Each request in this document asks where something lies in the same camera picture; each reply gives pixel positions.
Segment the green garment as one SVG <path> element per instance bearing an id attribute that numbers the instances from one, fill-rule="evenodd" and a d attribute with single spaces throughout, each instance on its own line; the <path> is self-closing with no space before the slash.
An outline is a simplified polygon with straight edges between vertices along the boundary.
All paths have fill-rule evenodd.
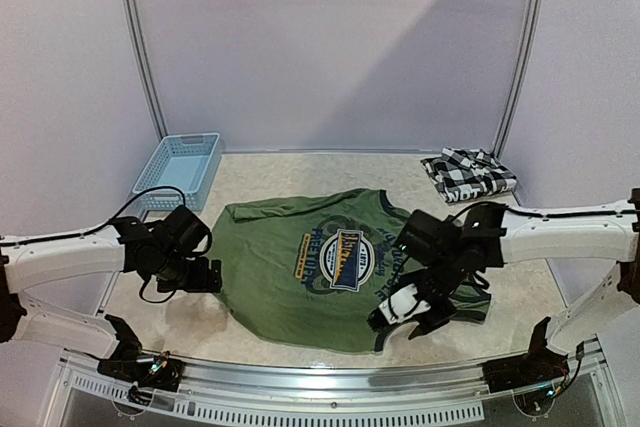
<path id="1" fill-rule="evenodd" d="M 419 269 L 394 243 L 409 212 L 383 190 L 228 204 L 209 256 L 218 296 L 262 340 L 339 353 L 379 353 L 393 332 L 367 319 L 401 274 Z"/>

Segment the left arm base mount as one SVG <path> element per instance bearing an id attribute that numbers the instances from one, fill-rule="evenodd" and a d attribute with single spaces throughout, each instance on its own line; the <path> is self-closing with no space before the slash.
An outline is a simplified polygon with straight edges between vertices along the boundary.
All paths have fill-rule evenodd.
<path id="1" fill-rule="evenodd" d="M 106 315 L 105 319 L 115 330 L 117 345 L 109 358 L 98 362 L 97 372 L 128 382 L 127 400 L 140 406 L 149 406 L 156 390 L 177 392 L 186 364 L 169 351 L 145 354 L 138 337 L 123 319 L 112 315 Z"/>

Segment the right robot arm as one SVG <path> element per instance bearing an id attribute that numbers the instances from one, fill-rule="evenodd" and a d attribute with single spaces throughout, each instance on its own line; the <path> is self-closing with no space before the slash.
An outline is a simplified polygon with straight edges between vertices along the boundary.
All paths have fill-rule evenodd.
<path id="1" fill-rule="evenodd" d="M 426 335 L 453 316 L 451 294 L 471 275 L 539 259 L 604 259 L 609 273 L 564 311 L 541 321 L 538 345 L 517 362 L 517 374 L 537 383 L 556 356 L 639 306 L 639 200 L 582 208 L 526 209 L 478 202 L 439 219 L 413 211 L 397 248 L 420 269 L 402 275 L 386 303 L 389 323 L 413 321 Z"/>

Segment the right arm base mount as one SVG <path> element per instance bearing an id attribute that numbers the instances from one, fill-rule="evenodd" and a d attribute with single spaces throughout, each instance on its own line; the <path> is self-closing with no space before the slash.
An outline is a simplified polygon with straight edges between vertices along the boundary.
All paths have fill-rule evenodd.
<path id="1" fill-rule="evenodd" d="M 549 399 L 564 393 L 575 381 L 585 354 L 585 342 L 576 345 L 577 361 L 573 375 L 570 375 L 569 357 L 550 348 L 547 328 L 551 322 L 545 317 L 535 325 L 524 354 L 489 360 L 481 364 L 483 380 L 491 393 L 523 388 L 536 383 L 551 382 L 562 378 L 557 387 L 551 387 L 545 396 Z"/>

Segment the black white checked shirt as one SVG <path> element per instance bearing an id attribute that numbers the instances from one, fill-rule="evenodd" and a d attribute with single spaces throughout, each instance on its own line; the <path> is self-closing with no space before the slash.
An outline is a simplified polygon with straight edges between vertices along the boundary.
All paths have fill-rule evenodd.
<path id="1" fill-rule="evenodd" d="M 420 163 L 446 203 L 511 192 L 517 185 L 517 177 L 482 149 L 443 148 L 439 156 Z"/>

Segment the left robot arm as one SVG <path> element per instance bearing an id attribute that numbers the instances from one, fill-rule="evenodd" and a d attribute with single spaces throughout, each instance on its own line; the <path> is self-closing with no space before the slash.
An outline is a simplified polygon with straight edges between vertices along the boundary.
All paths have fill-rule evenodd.
<path id="1" fill-rule="evenodd" d="M 148 373 L 148 359 L 128 324 L 91 316 L 29 295 L 51 282 L 105 273 L 137 274 L 160 293 L 217 294 L 221 264 L 207 258 L 211 230 L 187 207 L 165 219 L 116 217 L 85 232 L 8 237 L 1 243 L 1 339 L 34 341 L 75 350 L 111 366 L 128 381 Z"/>

